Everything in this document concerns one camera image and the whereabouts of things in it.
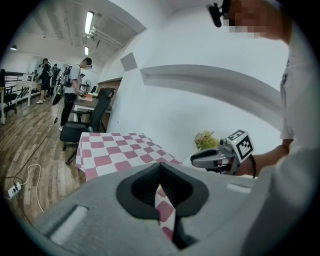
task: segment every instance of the pink and white checkered tablecloth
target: pink and white checkered tablecloth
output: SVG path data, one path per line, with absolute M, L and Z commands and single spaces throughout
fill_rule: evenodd
M 160 162 L 180 164 L 150 138 L 136 133 L 83 132 L 75 160 L 87 181 L 134 166 Z M 171 239 L 176 211 L 161 187 L 155 196 L 155 208 L 160 212 L 160 228 Z

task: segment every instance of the office chair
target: office chair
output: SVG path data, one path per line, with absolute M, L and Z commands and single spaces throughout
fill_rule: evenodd
M 96 91 L 96 89 L 97 89 L 97 87 L 94 86 L 94 87 L 92 88 L 92 90 L 91 90 L 91 93 L 93 94 L 93 93 Z
M 78 121 L 66 122 L 60 134 L 60 140 L 64 142 L 63 148 L 62 148 L 63 150 L 65 150 L 66 147 L 76 148 L 72 152 L 72 154 L 69 156 L 69 158 L 65 161 L 67 165 L 70 165 L 71 159 L 77 154 L 78 145 L 79 145 L 79 141 L 82 133 L 87 133 L 89 131 L 88 130 L 89 127 L 93 128 L 94 133 L 101 132 L 99 129 L 100 128 L 99 124 L 101 122 L 104 112 L 106 111 L 107 106 L 111 101 L 111 98 L 109 96 L 110 96 L 109 90 L 104 90 L 101 93 L 101 97 L 91 114 L 90 123 L 81 122 L 79 116 L 83 115 L 84 112 L 74 111 L 74 110 L 71 111 L 72 113 L 76 113 L 78 115 Z
M 13 86 L 6 86 L 5 82 L 5 73 L 6 71 L 4 69 L 0 69 L 0 87 L 4 87 L 4 96 L 3 96 L 3 103 L 7 105 L 5 110 L 5 116 L 7 116 L 8 110 L 14 110 L 14 113 L 17 113 L 16 105 L 12 104 L 12 101 L 14 101 L 17 98 L 17 94 L 13 93 Z

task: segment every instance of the white sleeve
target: white sleeve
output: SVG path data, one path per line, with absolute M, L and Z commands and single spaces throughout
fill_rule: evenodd
M 294 138 L 294 132 L 292 128 L 288 125 L 288 121 L 285 117 L 283 117 L 283 124 L 282 124 L 282 130 L 280 134 L 280 139 L 285 140 L 285 139 L 291 139 L 293 140 Z
M 80 72 L 80 66 L 79 65 L 74 65 L 71 70 L 70 70 L 70 79 L 72 80 L 78 80 L 79 77 L 79 72 Z

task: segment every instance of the table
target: table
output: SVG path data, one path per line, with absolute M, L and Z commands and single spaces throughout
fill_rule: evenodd
M 88 92 L 87 94 L 88 94 L 88 95 L 95 96 L 95 97 L 97 97 L 97 96 L 98 96 L 98 93 L 95 93 L 95 92 Z
M 28 107 L 30 107 L 30 99 L 31 99 L 31 93 L 33 89 L 41 89 L 41 83 L 34 81 L 34 82 L 23 82 L 23 81 L 17 81 L 15 83 L 16 85 L 16 91 L 18 92 L 18 87 L 29 87 L 29 93 L 28 93 Z M 18 104 L 17 102 L 18 93 L 16 94 L 15 98 L 15 104 Z
M 77 111 L 78 109 L 84 109 L 84 110 L 94 110 L 96 105 L 98 104 L 98 99 L 93 98 L 92 101 L 88 101 L 88 100 L 82 100 L 77 98 L 74 102 L 74 110 Z M 108 105 L 108 107 L 106 108 L 106 113 L 111 113 L 112 110 L 112 106 Z M 75 113 L 73 115 L 73 121 L 76 122 L 77 121 L 77 114 Z
M 160 162 L 180 164 L 143 133 L 83 132 L 75 159 L 75 165 L 85 173 L 87 181 L 134 166 Z M 161 187 L 154 202 L 160 213 L 160 228 L 172 239 L 176 210 Z
M 5 111 L 4 111 L 4 100 L 5 100 L 5 87 L 0 87 L 1 93 L 1 123 L 5 124 Z

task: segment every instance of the white cable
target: white cable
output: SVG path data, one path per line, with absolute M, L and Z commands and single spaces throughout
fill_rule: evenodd
M 41 166 L 40 166 L 40 164 L 31 164 L 31 165 L 29 165 L 29 167 L 28 167 L 28 178 L 27 178 L 27 180 L 26 180 L 25 183 L 21 184 L 21 186 L 23 186 L 24 184 L 26 184 L 26 183 L 29 181 L 29 179 L 30 179 L 29 168 L 30 168 L 31 166 L 39 166 L 39 167 L 40 167 L 40 172 L 41 172 Z
M 37 199 L 37 201 L 38 201 L 38 204 L 39 204 L 41 210 L 44 212 L 44 209 L 41 207 L 41 204 L 40 204 L 39 198 L 38 198 L 38 186 L 39 186 L 39 181 L 40 181 L 40 176 L 41 176 L 41 165 L 40 165 L 40 164 L 31 164 L 31 165 L 29 165 L 29 167 L 28 167 L 28 179 L 26 180 L 25 183 L 21 184 L 21 186 L 24 185 L 24 184 L 26 184 L 26 183 L 29 181 L 29 179 L 30 179 L 29 168 L 30 168 L 31 166 L 39 166 L 39 167 L 40 167 L 40 168 L 39 168 L 39 178 L 38 178 L 38 182 L 36 183 L 35 192 L 36 192 L 36 199 Z

